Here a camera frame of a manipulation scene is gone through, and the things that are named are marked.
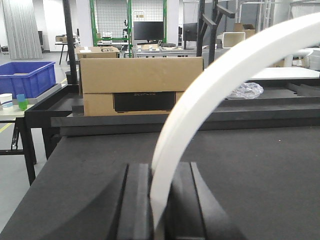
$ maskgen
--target workbench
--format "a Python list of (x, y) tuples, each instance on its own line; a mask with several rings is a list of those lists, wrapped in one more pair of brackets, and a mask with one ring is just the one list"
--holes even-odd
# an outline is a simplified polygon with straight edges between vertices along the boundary
[(103, 42), (97, 42), (97, 46), (126, 46), (129, 45), (128, 42), (112, 42), (112, 43), (103, 43)]
[[(286, 85), (320, 86), (319, 72), (265, 69), (249, 82), (261, 84), (264, 93), (223, 101), (182, 161), (197, 162), (206, 184), (249, 240), (317, 240), (320, 96), (298, 96)], [(101, 239), (108, 206), (85, 218), (78, 214), (94, 205), (124, 163), (151, 163), (166, 115), (83, 117), (72, 113), (72, 108), (83, 111), (77, 91), (77, 85), (66, 86), (26, 111), (28, 127), (61, 128), (62, 140), (0, 240)]]
[[(122, 164), (150, 163), (158, 136), (63, 137), (0, 240), (102, 239), (107, 206), (86, 219), (77, 214)], [(319, 126), (203, 130), (182, 161), (197, 162), (206, 184), (249, 240), (318, 240), (319, 145)], [(70, 221), (76, 231), (64, 230)]]
[(134, 58), (155, 58), (155, 57), (196, 57), (196, 49), (172, 49), (166, 50), (161, 47), (159, 50), (141, 50), (138, 51), (136, 47), (132, 48), (132, 55)]

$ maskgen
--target white curved strip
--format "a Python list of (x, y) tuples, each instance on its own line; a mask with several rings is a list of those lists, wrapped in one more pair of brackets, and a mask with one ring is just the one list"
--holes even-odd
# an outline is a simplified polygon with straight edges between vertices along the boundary
[(152, 160), (154, 229), (167, 205), (176, 167), (211, 112), (240, 84), (288, 54), (320, 42), (320, 13), (272, 26), (240, 42), (210, 65), (185, 91), (166, 120)]

